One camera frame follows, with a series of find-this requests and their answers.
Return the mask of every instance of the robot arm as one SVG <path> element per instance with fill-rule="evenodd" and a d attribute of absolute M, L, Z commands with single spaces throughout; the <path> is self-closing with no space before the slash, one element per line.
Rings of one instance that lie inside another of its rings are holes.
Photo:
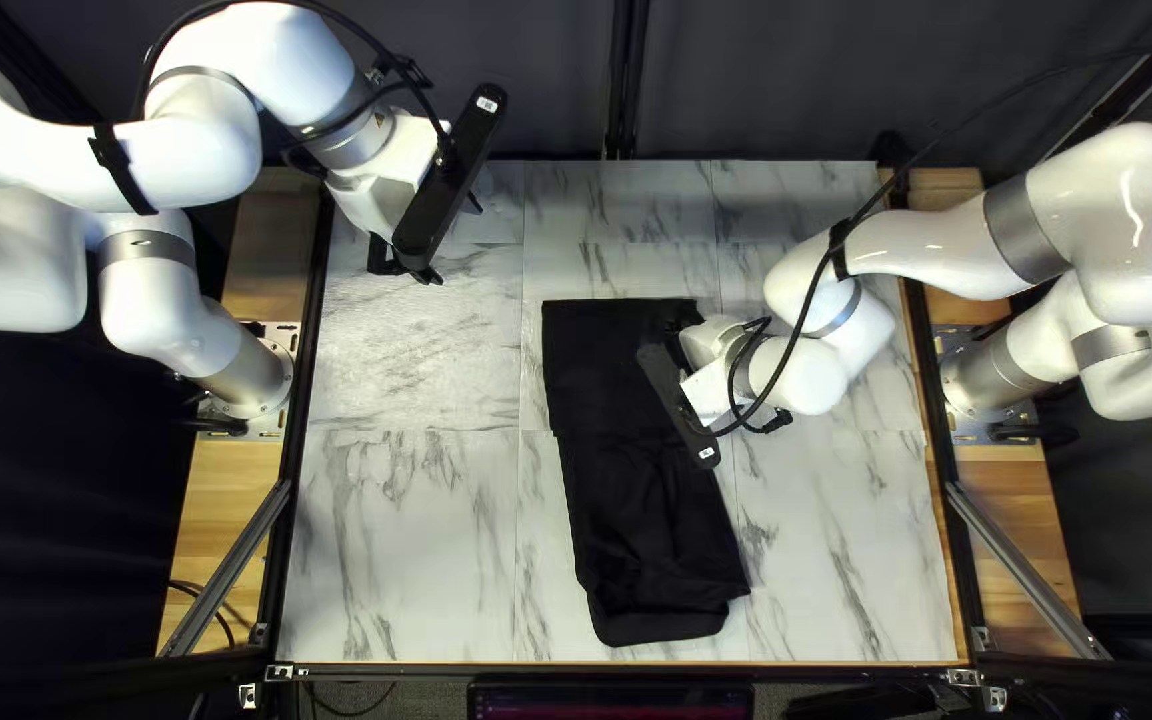
<path fill-rule="evenodd" d="M 276 409 L 286 359 L 200 297 L 179 209 L 225 200 L 255 180 L 265 108 L 328 169 L 351 222 L 392 241 L 423 282 L 437 278 L 429 257 L 486 157 L 505 94 L 482 86 L 455 128 L 442 123 L 458 142 L 431 173 L 435 130 L 376 104 L 376 75 L 361 74 L 303 8 L 242 2 L 184 25 L 152 70 L 144 120 L 107 128 L 127 156 L 127 195 L 93 150 L 106 128 L 37 120 L 0 74 L 0 329 L 55 332 L 82 319 L 86 242 L 99 253 L 101 321 L 115 346 L 196 379 L 234 417 Z M 129 211 L 136 191 L 157 214 Z"/>
<path fill-rule="evenodd" d="M 763 291 L 778 317 L 797 319 L 828 243 L 827 232 L 812 237 L 771 270 Z M 1068 273 L 1047 300 L 985 348 L 947 364 L 952 403 L 973 412 L 1006 408 L 1081 371 L 1106 417 L 1152 416 L 1152 350 L 1144 353 L 1136 335 L 1150 328 L 1145 334 L 1152 336 L 1152 124 L 1113 128 L 950 210 L 871 215 L 846 238 L 843 259 L 844 276 L 833 266 L 825 270 L 798 344 L 816 340 L 833 357 L 818 351 L 791 357 L 768 396 L 773 404 L 827 411 L 844 387 L 838 388 L 838 371 L 824 365 L 832 362 L 855 378 L 887 342 L 893 324 L 889 316 L 885 320 L 886 309 L 866 304 L 850 275 L 908 276 L 958 296 L 993 300 Z M 738 348 L 740 340 L 732 346 Z M 778 348 L 783 343 L 768 341 L 750 354 L 749 371 L 737 373 L 749 379 L 738 396 L 748 400 L 765 388 L 771 373 L 760 377 L 753 367 L 778 361 Z M 1075 357 L 1079 348 L 1082 358 Z M 732 356 L 689 354 L 696 366 Z M 711 385 L 717 376 L 708 376 Z M 683 388 L 692 384 L 689 399 L 697 412 L 717 420 L 717 392 L 703 392 L 700 373 L 694 377 Z M 825 382 L 812 385 L 816 377 Z"/>

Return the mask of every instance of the white marble tile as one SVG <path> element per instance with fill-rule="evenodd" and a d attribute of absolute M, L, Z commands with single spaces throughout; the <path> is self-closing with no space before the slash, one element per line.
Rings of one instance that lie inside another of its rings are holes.
<path fill-rule="evenodd" d="M 719 244 L 718 276 L 725 316 L 755 319 L 771 314 L 763 302 L 763 278 L 791 247 L 773 242 Z M 904 333 L 900 286 L 896 278 L 888 275 L 861 275 L 859 280 L 876 298 L 887 304 L 892 317 L 896 318 L 896 331 L 886 348 L 856 378 L 832 415 L 841 424 L 865 431 L 919 431 L 923 422 L 918 411 L 918 391 L 914 385 L 909 340 Z M 776 318 L 768 326 L 768 332 L 788 335 L 790 326 Z M 763 418 L 756 417 L 756 420 L 761 422 Z"/>
<path fill-rule="evenodd" d="M 522 160 L 488 160 L 471 187 L 483 205 L 482 215 L 456 214 L 444 242 L 522 242 L 522 188 L 526 165 Z"/>
<path fill-rule="evenodd" d="M 517 432 L 311 429 L 278 655 L 508 661 Z"/>
<path fill-rule="evenodd" d="M 712 162 L 719 242 L 802 242 L 848 218 L 878 189 L 872 162 Z"/>
<path fill-rule="evenodd" d="M 541 376 L 545 300 L 694 297 L 700 313 L 718 310 L 717 249 L 699 243 L 538 240 L 523 243 L 520 426 L 550 430 Z"/>
<path fill-rule="evenodd" d="M 530 162 L 528 238 L 713 242 L 710 161 Z"/>
<path fill-rule="evenodd" d="M 446 283 L 367 274 L 367 242 L 336 217 L 310 418 L 354 429 L 518 423 L 522 247 L 442 242 Z"/>
<path fill-rule="evenodd" d="M 920 432 L 802 417 L 734 445 L 752 660 L 955 657 Z"/>
<path fill-rule="evenodd" d="M 523 432 L 521 435 L 515 661 L 748 660 L 746 598 L 729 604 L 723 629 L 712 637 L 604 646 L 594 636 L 584 588 L 576 581 L 556 440 L 548 432 Z M 723 470 L 717 472 L 717 478 L 728 513 L 735 513 L 734 478 Z"/>

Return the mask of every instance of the black velcro strap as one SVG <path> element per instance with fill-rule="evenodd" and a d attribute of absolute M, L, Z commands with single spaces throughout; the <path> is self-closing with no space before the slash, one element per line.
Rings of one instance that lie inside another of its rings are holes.
<path fill-rule="evenodd" d="M 92 156 L 96 156 L 100 167 L 108 170 L 108 176 L 114 180 L 122 198 L 132 206 L 137 215 L 158 215 L 159 212 L 146 200 L 145 194 L 141 192 L 141 185 L 136 184 L 136 179 L 128 169 L 132 160 L 114 137 L 114 126 L 109 122 L 98 122 L 92 129 L 96 130 L 96 137 L 89 137 L 88 145 L 91 146 Z"/>
<path fill-rule="evenodd" d="M 829 250 L 833 252 L 833 276 L 839 278 L 850 278 L 848 274 L 848 258 L 846 252 L 841 249 L 842 241 L 847 240 L 851 235 L 852 223 L 850 219 L 846 221 L 838 221 L 829 228 Z"/>

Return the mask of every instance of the black cloth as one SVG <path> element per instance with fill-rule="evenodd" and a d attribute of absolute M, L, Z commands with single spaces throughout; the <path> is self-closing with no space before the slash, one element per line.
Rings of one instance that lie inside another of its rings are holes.
<path fill-rule="evenodd" d="M 749 594 L 713 471 L 692 462 L 635 354 L 700 323 L 694 300 L 541 306 L 545 392 L 598 638 L 712 636 Z"/>

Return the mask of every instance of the wooden board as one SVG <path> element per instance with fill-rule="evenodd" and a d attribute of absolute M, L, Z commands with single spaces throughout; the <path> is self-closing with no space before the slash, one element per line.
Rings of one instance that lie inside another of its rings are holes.
<path fill-rule="evenodd" d="M 319 202 L 317 181 L 295 170 L 270 168 L 243 194 L 229 249 L 221 304 L 240 320 L 300 320 L 309 286 L 310 250 Z M 200 439 L 176 535 L 172 578 L 205 584 L 238 539 L 278 479 L 280 442 Z M 238 645 L 248 642 L 265 573 L 265 545 L 257 550 L 221 608 Z M 169 590 L 159 646 L 167 643 L 194 601 Z M 195 652 L 229 646 L 213 620 Z"/>
<path fill-rule="evenodd" d="M 976 196 L 982 190 L 980 173 L 973 169 L 919 169 L 911 173 L 910 207 L 943 210 Z M 926 304 L 933 324 L 985 324 L 1006 318 L 1010 303 L 996 300 L 979 303 L 937 288 L 926 288 Z M 1078 598 L 1069 559 L 1064 553 L 1056 501 L 1052 498 L 1047 461 L 1040 446 L 968 446 L 955 448 L 958 478 L 984 513 L 998 523 L 1021 548 L 1034 568 L 1052 584 L 1064 604 L 1078 613 Z M 929 477 L 933 484 L 937 523 L 941 524 L 941 543 L 946 558 L 945 507 L 941 503 L 937 465 L 929 458 Z M 986 627 L 994 643 L 1007 652 L 1048 655 L 1073 655 L 1070 646 L 1034 611 L 1024 592 L 993 558 L 972 538 L 980 601 Z M 952 596 L 954 578 L 950 578 Z M 961 617 L 954 601 L 955 634 L 961 638 Z M 965 646 L 958 646 L 965 655 Z"/>

